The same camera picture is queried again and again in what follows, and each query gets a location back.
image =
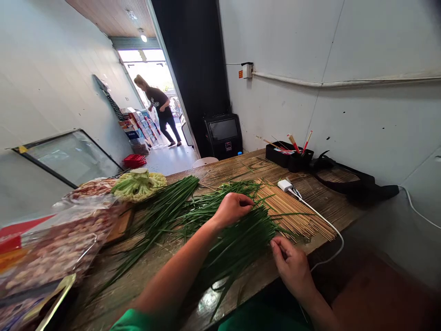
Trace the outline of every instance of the black bag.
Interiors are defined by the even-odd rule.
[[[378,186],[375,184],[375,178],[373,176],[335,162],[325,155],[327,152],[329,151],[322,153],[318,159],[315,160],[311,169],[311,174],[327,188],[345,194],[347,199],[351,202],[363,205],[371,205],[379,201],[387,200],[398,194],[398,186]],[[347,183],[335,183],[325,181],[317,174],[320,170],[332,169],[334,167],[357,176],[359,180]]]

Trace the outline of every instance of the chopsticks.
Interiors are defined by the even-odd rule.
[[[306,147],[308,146],[309,140],[311,139],[311,135],[312,135],[312,130],[309,132],[308,138],[305,142],[305,145],[303,147],[303,150],[300,151],[299,147],[297,146],[297,144],[295,143],[294,137],[292,134],[288,134],[287,137],[289,139],[289,141],[291,142],[291,144],[294,146],[295,148],[295,152],[297,152],[298,154],[300,154],[301,156],[303,156],[305,154],[306,151]],[[294,150],[290,150],[289,148],[287,148],[281,141],[278,141],[280,143],[281,146],[277,146],[275,144],[273,144],[272,142],[269,142],[266,139],[263,139],[262,137],[256,136],[259,139],[262,139],[264,142],[266,142],[267,144],[270,144],[272,146],[274,146],[275,148],[279,149],[280,152],[285,153],[285,152],[294,152]]]
[[[292,145],[294,146],[295,151],[296,151],[297,153],[301,154],[301,153],[300,153],[300,149],[299,149],[299,147],[298,147],[297,144],[295,143],[295,140],[294,140],[293,135],[288,135],[288,139],[289,139],[289,141],[292,143]]]
[[[308,139],[307,139],[306,142],[305,142],[305,146],[303,147],[302,155],[305,154],[306,146],[308,146],[309,139],[311,138],[311,134],[312,134],[312,130],[311,130],[311,132],[309,133]]]

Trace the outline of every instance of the black pants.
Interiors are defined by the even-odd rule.
[[[171,130],[175,134],[176,140],[181,141],[181,137],[179,136],[178,130],[176,129],[175,119],[173,117],[167,118],[159,118],[159,128],[164,136],[169,140],[169,142],[174,141],[171,135],[167,132],[167,123],[170,125]]]

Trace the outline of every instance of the white chair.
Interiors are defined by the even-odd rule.
[[[193,163],[193,169],[198,168],[200,166],[204,166],[206,164],[215,163],[217,161],[219,161],[219,160],[217,158],[213,158],[213,157],[201,158],[201,159],[197,160],[195,163]]]

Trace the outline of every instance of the wooden ceiling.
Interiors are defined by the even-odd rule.
[[[156,37],[145,0],[66,0],[81,15],[93,22],[109,37]],[[126,9],[137,17],[132,20]]]

